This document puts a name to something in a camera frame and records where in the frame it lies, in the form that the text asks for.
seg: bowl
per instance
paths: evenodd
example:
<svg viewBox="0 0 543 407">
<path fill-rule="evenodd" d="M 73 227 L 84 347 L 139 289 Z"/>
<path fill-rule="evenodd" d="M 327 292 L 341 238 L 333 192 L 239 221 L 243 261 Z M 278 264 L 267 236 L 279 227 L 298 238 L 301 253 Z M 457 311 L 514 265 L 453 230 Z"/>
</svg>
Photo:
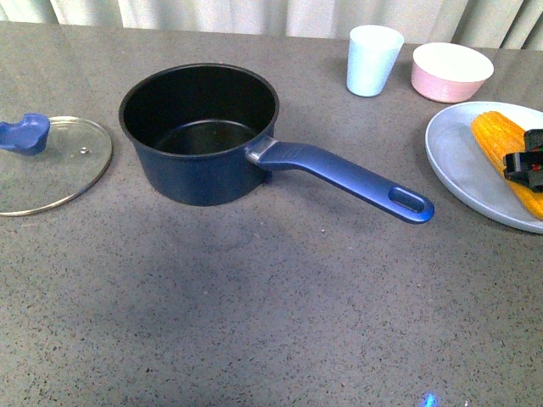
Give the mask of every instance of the bowl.
<svg viewBox="0 0 543 407">
<path fill-rule="evenodd" d="M 430 42 L 413 52 L 411 84 L 425 98 L 442 103 L 468 100 L 494 73 L 482 53 L 448 42 Z"/>
</svg>

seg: handle hole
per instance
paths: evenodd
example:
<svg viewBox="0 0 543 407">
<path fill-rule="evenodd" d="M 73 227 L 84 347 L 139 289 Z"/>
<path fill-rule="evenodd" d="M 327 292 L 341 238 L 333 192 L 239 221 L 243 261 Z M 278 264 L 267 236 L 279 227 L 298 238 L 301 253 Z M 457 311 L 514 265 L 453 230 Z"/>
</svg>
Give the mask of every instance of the handle hole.
<svg viewBox="0 0 543 407">
<path fill-rule="evenodd" d="M 393 187 L 389 192 L 389 199 L 413 212 L 421 213 L 424 211 L 424 200 L 403 188 Z"/>
</svg>

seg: glass lid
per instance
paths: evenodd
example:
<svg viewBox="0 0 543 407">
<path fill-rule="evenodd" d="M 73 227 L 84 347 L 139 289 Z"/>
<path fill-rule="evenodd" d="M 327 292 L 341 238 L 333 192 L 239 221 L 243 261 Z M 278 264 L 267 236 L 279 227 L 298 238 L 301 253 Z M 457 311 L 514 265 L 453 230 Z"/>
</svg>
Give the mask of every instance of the glass lid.
<svg viewBox="0 0 543 407">
<path fill-rule="evenodd" d="M 40 153 L 0 148 L 0 215 L 56 208 L 83 194 L 108 168 L 113 145 L 103 127 L 69 116 L 49 122 L 47 145 Z M 20 129 L 21 124 L 8 126 Z"/>
</svg>

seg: blue handle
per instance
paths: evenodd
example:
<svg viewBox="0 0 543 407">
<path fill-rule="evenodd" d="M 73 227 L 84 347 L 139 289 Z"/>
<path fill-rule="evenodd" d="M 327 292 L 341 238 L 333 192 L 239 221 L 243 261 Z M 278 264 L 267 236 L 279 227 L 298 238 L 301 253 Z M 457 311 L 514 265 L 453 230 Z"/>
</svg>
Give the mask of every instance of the blue handle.
<svg viewBox="0 0 543 407">
<path fill-rule="evenodd" d="M 0 122 L 0 148 L 21 155 L 38 155 L 47 144 L 51 123 L 38 113 L 28 113 L 19 123 Z"/>
<path fill-rule="evenodd" d="M 274 142 L 256 164 L 269 171 L 309 172 L 408 223 L 424 223 L 434 216 L 427 198 L 319 147 Z"/>
</svg>

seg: pan handle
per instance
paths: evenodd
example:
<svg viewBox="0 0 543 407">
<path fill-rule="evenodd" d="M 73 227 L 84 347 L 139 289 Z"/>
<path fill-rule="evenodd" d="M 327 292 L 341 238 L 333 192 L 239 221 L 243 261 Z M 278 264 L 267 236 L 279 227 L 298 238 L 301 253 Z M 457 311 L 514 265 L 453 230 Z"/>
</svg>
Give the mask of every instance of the pan handle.
<svg viewBox="0 0 543 407">
<path fill-rule="evenodd" d="M 245 156 L 263 170 L 309 172 L 408 223 L 424 223 L 434 216 L 427 198 L 319 147 L 266 136 Z"/>
</svg>

